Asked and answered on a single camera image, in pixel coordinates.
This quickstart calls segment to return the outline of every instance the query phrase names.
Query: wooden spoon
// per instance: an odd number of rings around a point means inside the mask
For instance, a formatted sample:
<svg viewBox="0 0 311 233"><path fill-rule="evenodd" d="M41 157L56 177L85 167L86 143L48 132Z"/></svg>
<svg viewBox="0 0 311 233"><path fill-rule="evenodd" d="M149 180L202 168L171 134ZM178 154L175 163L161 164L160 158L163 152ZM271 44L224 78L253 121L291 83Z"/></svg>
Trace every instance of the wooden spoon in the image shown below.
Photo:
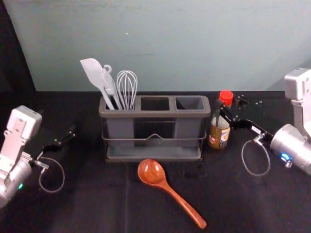
<svg viewBox="0 0 311 233"><path fill-rule="evenodd" d="M145 184L161 188L171 194L201 229L207 226L199 213L169 186L166 181L165 171L157 161L152 159L143 160L138 166L138 176Z"/></svg>

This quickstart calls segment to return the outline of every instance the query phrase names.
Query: spoon handle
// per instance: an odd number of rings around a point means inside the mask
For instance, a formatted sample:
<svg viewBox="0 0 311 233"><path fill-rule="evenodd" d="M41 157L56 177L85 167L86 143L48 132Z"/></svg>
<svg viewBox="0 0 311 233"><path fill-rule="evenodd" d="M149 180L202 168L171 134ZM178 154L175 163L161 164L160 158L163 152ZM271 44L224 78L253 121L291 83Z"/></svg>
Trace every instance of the spoon handle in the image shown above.
<svg viewBox="0 0 311 233"><path fill-rule="evenodd" d="M176 193L168 184L165 186L166 191L171 194L171 196L184 208L184 210L190 215L190 217L195 221L195 223L204 229L207 226L206 221L202 216L188 203L186 202L178 193Z"/></svg>

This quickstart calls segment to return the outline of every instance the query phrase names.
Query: cable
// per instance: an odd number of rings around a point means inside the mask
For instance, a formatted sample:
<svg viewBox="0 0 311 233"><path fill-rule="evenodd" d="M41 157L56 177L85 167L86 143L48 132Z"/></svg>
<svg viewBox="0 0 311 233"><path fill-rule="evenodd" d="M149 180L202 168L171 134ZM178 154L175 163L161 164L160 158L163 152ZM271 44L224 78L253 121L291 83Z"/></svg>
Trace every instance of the cable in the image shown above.
<svg viewBox="0 0 311 233"><path fill-rule="evenodd" d="M41 179L42 179L43 173L45 172L45 169L42 169L42 171L41 171L41 173L40 173L40 176L39 176L39 185L40 185L40 187L41 187L45 192L47 192L47 193L57 193L58 191L60 191L60 190L64 187L64 184L65 184L65 172L64 172L63 167L62 167L62 166L60 165L60 163L57 162L55 159L51 159L51 158L47 158L47 157L41 157L41 156L40 156L39 158L54 161L54 162L60 167L60 169L62 170L62 173L63 173L63 182L62 182L62 185L61 185L58 189L56 189L56 190L48 190L48 189L46 189L45 187L43 187L42 182L41 182Z"/></svg>
<svg viewBox="0 0 311 233"><path fill-rule="evenodd" d="M267 160L268 160L268 168L267 168L267 170L266 170L264 173L256 174L256 173L251 172L251 171L248 169L248 167L247 167L247 165L246 165L246 163L245 163L245 160L244 160L244 148L245 148L245 146L246 146L249 142L251 142L251 141L253 141L253 140L248 140L247 142L244 143L244 145L243 145L243 147L242 147L241 157L242 157L243 165L244 165L245 169L247 170L247 172L248 172L249 174L251 174L251 175L253 175L253 176L264 176L264 175L266 175L266 174L269 172L270 167L271 167L271 162L270 162L270 156L269 156L269 154L268 154L268 151L267 151L267 149L264 147L263 144L259 144L259 145L263 148L263 150L265 151L266 156L267 156Z"/></svg>

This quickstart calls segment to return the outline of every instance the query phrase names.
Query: utensil holder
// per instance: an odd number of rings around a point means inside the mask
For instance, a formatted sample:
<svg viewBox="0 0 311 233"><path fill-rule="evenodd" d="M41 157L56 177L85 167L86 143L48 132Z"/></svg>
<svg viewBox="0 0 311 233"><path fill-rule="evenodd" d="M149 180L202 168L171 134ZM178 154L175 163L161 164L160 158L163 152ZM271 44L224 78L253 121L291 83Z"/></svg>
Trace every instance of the utensil holder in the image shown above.
<svg viewBox="0 0 311 233"><path fill-rule="evenodd" d="M205 96L136 96L134 110L99 106L108 161L200 160L210 105Z"/></svg>

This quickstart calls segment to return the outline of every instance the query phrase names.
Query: black tablecloth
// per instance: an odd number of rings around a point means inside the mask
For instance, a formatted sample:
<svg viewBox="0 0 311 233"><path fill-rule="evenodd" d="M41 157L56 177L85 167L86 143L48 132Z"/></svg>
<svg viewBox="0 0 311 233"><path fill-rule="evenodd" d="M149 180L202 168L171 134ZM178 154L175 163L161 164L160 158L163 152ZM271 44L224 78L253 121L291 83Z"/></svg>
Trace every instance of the black tablecloth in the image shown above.
<svg viewBox="0 0 311 233"><path fill-rule="evenodd" d="M196 94L208 96L213 108L217 93ZM263 109L284 124L293 123L292 107L283 92L244 94L262 100ZM60 153L46 154L64 167L63 190L43 192L38 185L40 170L34 168L24 187L0 210L2 233L311 232L311 177L296 167L286 169L273 155L268 175L250 176L242 166L241 149L254 138L252 132L233 131L223 151L205 143L203 161L162 163L171 187L209 222L209 228L202 231L168 194L139 181L137 163L104 160L100 94L46 92L31 98L11 94L0 98L1 132L12 108L24 104L41 111L41 129L25 150L33 156L77 123L77 138ZM249 148L248 154L254 169L265 169L260 149ZM48 164L51 169L45 184L56 188L61 173Z"/></svg>

